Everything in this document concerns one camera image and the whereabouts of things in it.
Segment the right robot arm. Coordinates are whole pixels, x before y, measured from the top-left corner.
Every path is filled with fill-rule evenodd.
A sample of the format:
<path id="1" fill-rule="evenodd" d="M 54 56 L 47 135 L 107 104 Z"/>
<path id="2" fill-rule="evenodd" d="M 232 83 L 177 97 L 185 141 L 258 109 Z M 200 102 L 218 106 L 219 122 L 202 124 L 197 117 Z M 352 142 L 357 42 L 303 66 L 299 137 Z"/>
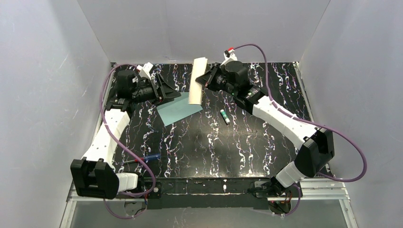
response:
<path id="1" fill-rule="evenodd" d="M 273 190 L 284 190 L 305 177 L 314 177 L 334 157 L 332 132 L 300 122 L 282 109 L 269 98 L 267 89 L 250 82 L 248 69 L 240 61 L 215 64 L 209 71 L 192 74 L 191 80 L 202 88 L 232 95 L 238 107 L 267 122 L 294 144 L 297 156 L 271 178 Z"/>

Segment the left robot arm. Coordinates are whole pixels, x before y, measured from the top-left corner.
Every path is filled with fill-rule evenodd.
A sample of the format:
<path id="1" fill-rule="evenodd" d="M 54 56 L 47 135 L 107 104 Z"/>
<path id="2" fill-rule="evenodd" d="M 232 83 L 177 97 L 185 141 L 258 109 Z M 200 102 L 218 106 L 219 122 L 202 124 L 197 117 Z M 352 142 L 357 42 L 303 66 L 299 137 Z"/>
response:
<path id="1" fill-rule="evenodd" d="M 112 94 L 101 108 L 102 125 L 83 157 L 70 165 L 78 196 L 114 199 L 119 193 L 147 194 L 140 173 L 113 170 L 115 150 L 137 104 L 150 101 L 163 105 L 181 96 L 160 74 L 151 77 L 150 71 L 120 70 L 114 78 Z"/>

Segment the teal envelope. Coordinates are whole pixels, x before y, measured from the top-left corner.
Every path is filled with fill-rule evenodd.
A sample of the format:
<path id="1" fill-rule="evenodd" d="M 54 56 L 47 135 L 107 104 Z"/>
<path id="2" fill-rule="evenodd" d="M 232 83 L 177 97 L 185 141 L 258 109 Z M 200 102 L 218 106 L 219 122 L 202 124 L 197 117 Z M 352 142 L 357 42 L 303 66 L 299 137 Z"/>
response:
<path id="1" fill-rule="evenodd" d="M 181 96 L 175 98 L 174 101 L 157 107 L 164 126 L 171 125 L 201 110 L 202 106 L 200 104 L 189 104 L 188 92 L 182 92 Z"/>

